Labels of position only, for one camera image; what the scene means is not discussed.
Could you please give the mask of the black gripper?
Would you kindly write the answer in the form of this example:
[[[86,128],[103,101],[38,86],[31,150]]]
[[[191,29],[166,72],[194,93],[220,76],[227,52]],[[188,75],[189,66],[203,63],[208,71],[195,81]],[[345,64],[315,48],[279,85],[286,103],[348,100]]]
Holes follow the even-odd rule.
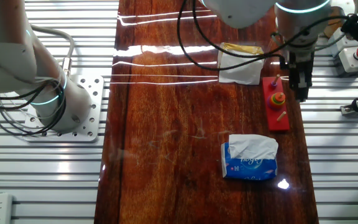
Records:
[[[309,89],[312,86],[313,63],[313,52],[289,53],[289,82],[290,86],[293,86],[295,96],[299,97],[299,102],[304,102],[308,99]]]

